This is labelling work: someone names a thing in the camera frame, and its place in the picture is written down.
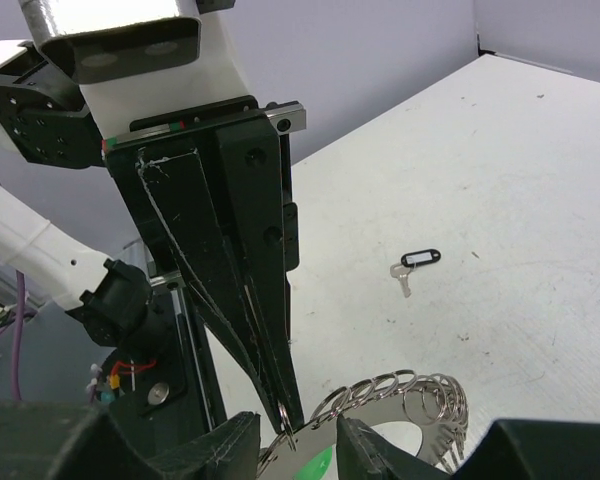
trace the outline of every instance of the metal ring holder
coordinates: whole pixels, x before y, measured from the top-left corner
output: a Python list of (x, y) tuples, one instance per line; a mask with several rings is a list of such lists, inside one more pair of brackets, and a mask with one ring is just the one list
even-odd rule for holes
[(311, 420), (293, 433), (293, 446), (282, 433), (260, 457), (258, 479), (291, 480), (320, 452), (335, 444), (339, 415), (373, 427), (406, 421), (422, 431), (416, 457), (449, 473), (464, 460), (469, 411), (464, 390), (453, 377), (418, 376), (399, 370), (341, 387), (327, 396)]

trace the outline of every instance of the black screw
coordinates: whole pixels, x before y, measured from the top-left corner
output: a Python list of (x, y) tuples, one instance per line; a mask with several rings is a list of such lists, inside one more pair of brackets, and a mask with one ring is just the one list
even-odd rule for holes
[(276, 128), (279, 132), (288, 132), (291, 129), (291, 120), (289, 120), (288, 118), (283, 118), (278, 122)]
[(261, 148), (252, 148), (244, 159), (250, 167), (261, 167), (267, 161), (267, 154)]

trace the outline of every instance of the scratch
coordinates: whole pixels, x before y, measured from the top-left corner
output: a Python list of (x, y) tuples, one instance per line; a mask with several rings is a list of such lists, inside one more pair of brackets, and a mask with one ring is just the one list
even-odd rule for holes
[(542, 372), (542, 375), (536, 378), (531, 378), (529, 380), (525, 380), (524, 382), (518, 382), (511, 385), (512, 387), (517, 387), (519, 385), (529, 385), (530, 383), (537, 382), (538, 380), (542, 380), (547, 372)]

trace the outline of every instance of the red wire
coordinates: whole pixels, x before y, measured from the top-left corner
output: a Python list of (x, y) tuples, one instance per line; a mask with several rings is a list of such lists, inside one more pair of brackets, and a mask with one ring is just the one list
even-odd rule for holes
[[(113, 375), (133, 375), (135, 373), (144, 372), (145, 370), (149, 370), (150, 368), (155, 367), (156, 363), (157, 363), (156, 360), (152, 360), (151, 363), (148, 363), (146, 365), (134, 365), (134, 364), (124, 363), (124, 362), (116, 362), (113, 365), (113, 368), (111, 369), (111, 376), (113, 376)], [(130, 368), (133, 370), (129, 371), (129, 372), (120, 372), (120, 367)]]

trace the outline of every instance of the silver screw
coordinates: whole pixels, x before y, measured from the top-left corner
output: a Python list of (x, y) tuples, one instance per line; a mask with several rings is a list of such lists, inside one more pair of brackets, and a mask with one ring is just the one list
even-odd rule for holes
[(164, 382), (156, 383), (151, 390), (149, 390), (149, 396), (147, 401), (149, 405), (160, 405), (169, 396), (169, 385)]

